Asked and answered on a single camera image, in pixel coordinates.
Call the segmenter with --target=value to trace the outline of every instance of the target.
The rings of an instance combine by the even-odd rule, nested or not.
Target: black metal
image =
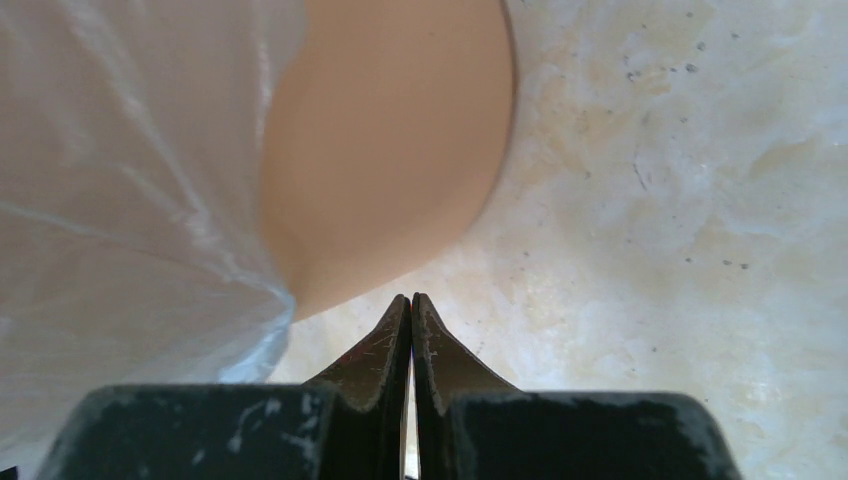
[[[318,479],[327,387],[110,387],[71,415],[39,479]]]
[[[448,331],[430,297],[412,299],[412,352],[422,480],[450,478],[448,405],[463,392],[519,392]]]
[[[332,386],[343,400],[330,425],[322,479],[403,476],[409,324],[409,300],[398,295],[371,333],[304,384]]]
[[[18,480],[18,467],[11,467],[0,471],[0,480]]]
[[[684,395],[467,394],[446,422],[444,479],[741,478],[715,421]]]
[[[664,393],[525,393],[412,302],[421,480],[738,479],[718,425]]]
[[[465,348],[424,294],[411,305],[398,295],[303,385],[96,391],[38,478],[403,478],[410,352],[422,480],[740,478],[695,400],[522,392]]]
[[[90,394],[39,479],[392,479],[403,474],[409,301],[302,386]]]

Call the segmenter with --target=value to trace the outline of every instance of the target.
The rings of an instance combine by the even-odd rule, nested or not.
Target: plastic bag
[[[118,382],[262,381],[294,302],[256,234],[288,0],[0,4],[0,470]]]

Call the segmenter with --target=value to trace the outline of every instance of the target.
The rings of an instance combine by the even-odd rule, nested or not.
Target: white marble floor
[[[848,475],[848,2],[508,5],[518,119],[484,214],[295,324],[273,380],[424,291],[522,388],[685,392],[748,478]]]

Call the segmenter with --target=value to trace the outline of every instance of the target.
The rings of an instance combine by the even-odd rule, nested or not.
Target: beige object
[[[500,2],[309,0],[265,130],[261,219],[299,318],[421,265],[477,215],[506,147]]]
[[[424,291],[521,388],[686,392],[746,478],[848,478],[848,2],[508,4],[516,128],[480,220],[294,324],[275,378]]]

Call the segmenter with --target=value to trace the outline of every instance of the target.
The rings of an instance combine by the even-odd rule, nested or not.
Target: tan curved surface
[[[262,232],[304,318],[422,264],[480,211],[513,100],[500,2],[307,2],[265,130]]]

